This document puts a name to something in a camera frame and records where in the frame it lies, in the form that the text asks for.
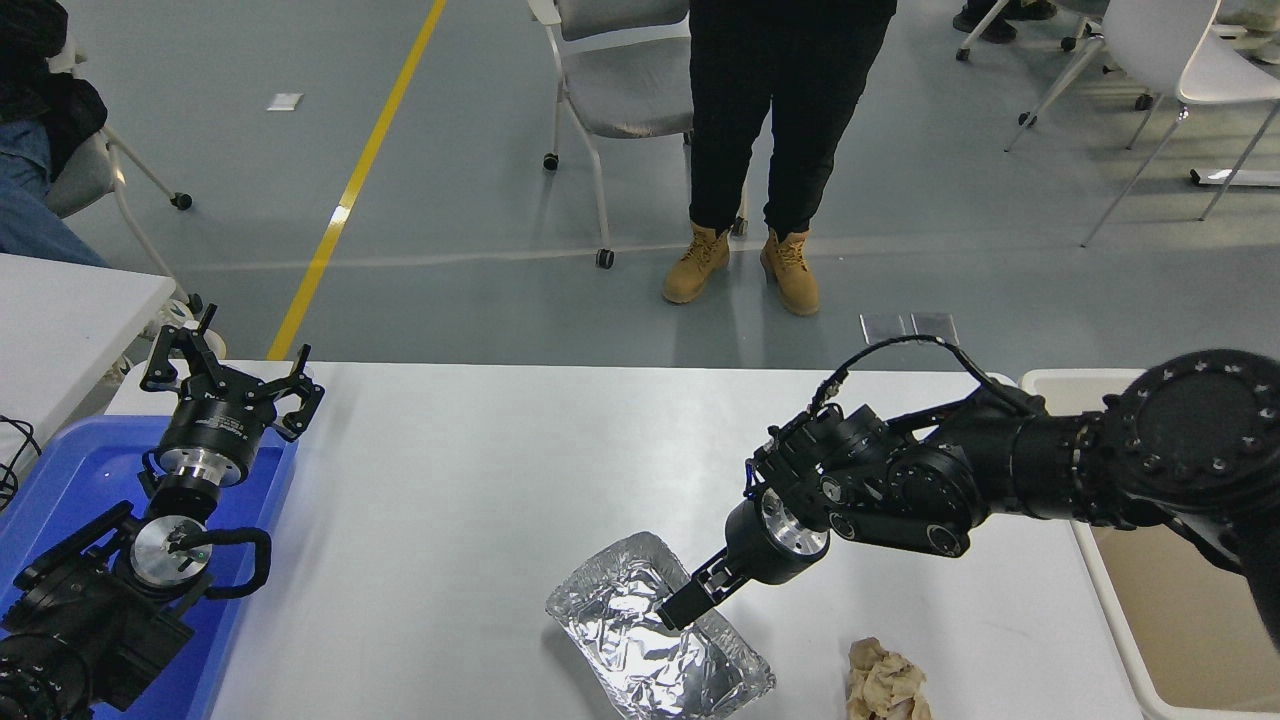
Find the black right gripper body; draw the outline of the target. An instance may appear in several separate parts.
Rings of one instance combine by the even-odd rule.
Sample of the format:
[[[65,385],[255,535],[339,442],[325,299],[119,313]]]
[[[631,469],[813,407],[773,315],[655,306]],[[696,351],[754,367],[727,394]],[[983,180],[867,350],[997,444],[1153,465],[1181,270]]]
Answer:
[[[819,533],[776,492],[744,500],[726,519],[727,562],[739,575],[781,585],[819,561]]]

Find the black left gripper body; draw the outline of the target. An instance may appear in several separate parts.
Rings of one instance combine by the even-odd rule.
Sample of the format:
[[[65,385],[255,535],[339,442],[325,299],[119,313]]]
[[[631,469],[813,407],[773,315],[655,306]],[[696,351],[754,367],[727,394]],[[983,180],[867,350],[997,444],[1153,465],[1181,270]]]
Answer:
[[[175,387],[178,405],[155,455],[165,473],[247,473],[276,419],[268,398],[221,398]]]

